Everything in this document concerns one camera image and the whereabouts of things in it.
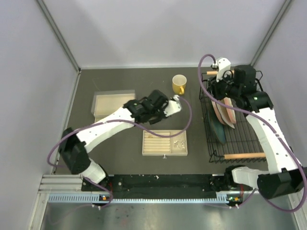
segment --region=yellow mug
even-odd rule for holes
[[[181,74],[173,77],[173,91],[175,94],[183,95],[187,84],[187,78]]]

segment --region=black wire dish rack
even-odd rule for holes
[[[202,83],[207,88],[208,79],[203,79],[202,74]],[[263,91],[260,84],[260,80],[256,79],[257,88],[259,91]],[[203,90],[200,89],[199,100],[201,101],[203,121],[205,125],[205,131],[207,135],[207,143],[210,159],[209,162],[215,163],[228,163],[228,162],[263,162],[266,161],[266,158],[245,158],[245,159],[231,159],[226,160],[224,158],[227,154],[237,154],[237,153],[254,153],[254,152],[263,152],[263,149],[258,141],[257,135],[251,125],[245,119],[243,113],[235,111],[236,114],[236,124],[235,129],[232,129],[229,126],[224,126],[224,131],[226,135],[226,144],[222,145],[218,140],[215,139],[212,134],[209,120],[207,116],[208,106],[212,106],[210,98],[204,94]]]

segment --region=plate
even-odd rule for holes
[[[220,112],[219,112],[219,110],[218,110],[218,108],[217,108],[217,104],[216,104],[214,101],[212,101],[212,106],[213,106],[213,109],[214,109],[214,112],[215,112],[215,115],[216,115],[217,119],[218,119],[223,125],[225,125],[225,123],[224,123],[224,121],[223,121],[223,119],[222,119],[222,117],[221,117],[221,114],[220,114]]]
[[[224,131],[224,126],[215,115],[213,106],[208,106],[207,116],[208,116],[209,126],[214,138],[218,140],[222,145],[226,144],[226,135]]]
[[[229,118],[227,108],[224,107],[224,106],[221,106],[219,104],[216,104],[216,106],[217,106],[217,109],[220,112],[221,118],[224,121],[224,123],[229,125],[231,128],[235,128],[234,124],[231,122],[231,120]]]
[[[229,97],[225,97],[224,98],[224,104],[233,107],[231,99]],[[232,124],[236,123],[236,114],[235,111],[233,109],[228,109],[226,108],[229,119],[231,121]]]

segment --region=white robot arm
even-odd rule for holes
[[[59,153],[72,174],[80,174],[99,184],[107,177],[107,173],[102,166],[88,157],[88,153],[118,132],[134,127],[133,124],[126,122],[108,123],[108,121],[126,120],[138,124],[145,122],[154,124],[180,112],[181,109],[177,95],[168,99],[163,93],[155,90],[141,100],[128,101],[113,114],[97,122],[105,123],[104,125],[94,126],[71,136],[60,145]],[[70,132],[71,128],[66,129],[63,136]]]
[[[232,71],[230,61],[224,57],[217,59],[212,68],[218,71],[215,77],[208,80],[208,91],[215,99],[221,100],[225,97],[234,99],[238,108],[257,114],[277,132],[274,134],[258,118],[252,115],[246,116],[266,155],[268,171],[232,166],[229,171],[231,183],[257,188],[267,199],[299,191],[303,187],[302,176],[293,158],[278,140],[281,138],[288,146],[277,123],[269,96],[266,92],[257,90],[256,70],[250,65],[242,65]]]

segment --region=green plate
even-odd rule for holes
[[[223,124],[217,119],[213,106],[210,103],[207,111],[209,126],[213,137],[222,145],[226,144],[226,135]]]

